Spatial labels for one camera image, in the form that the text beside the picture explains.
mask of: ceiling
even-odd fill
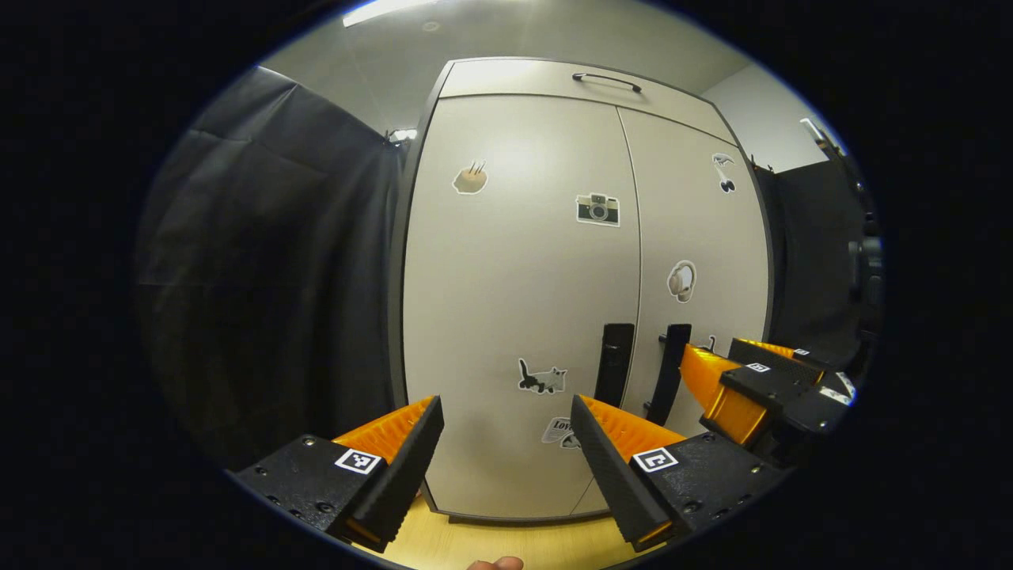
[[[261,65],[382,133],[416,126],[449,60],[490,56],[597,64],[698,94],[752,63],[696,24],[632,0],[440,0],[347,28],[335,16]]]

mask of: camera sticker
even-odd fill
[[[577,195],[576,221],[619,227],[619,199],[594,192]]]

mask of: black curtain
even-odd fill
[[[169,404],[223,467],[393,408],[386,283],[402,162],[379,133],[259,67],[164,162],[135,302]]]
[[[861,306],[849,297],[848,242],[863,237],[861,203],[830,161],[757,174],[778,280],[770,340],[819,348],[843,365],[859,344]]]

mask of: wooden floor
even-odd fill
[[[475,560],[493,562],[501,556],[524,560],[525,570],[594,570],[648,552],[634,553],[611,516],[552,526],[451,524],[447,515],[431,512],[425,499],[418,497],[397,540],[376,556],[418,570],[466,570]]]

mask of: white wall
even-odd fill
[[[827,160],[798,120],[809,117],[832,141],[847,152],[833,128],[780,79],[757,64],[751,64],[707,89],[701,96],[724,114],[747,156],[775,172]]]

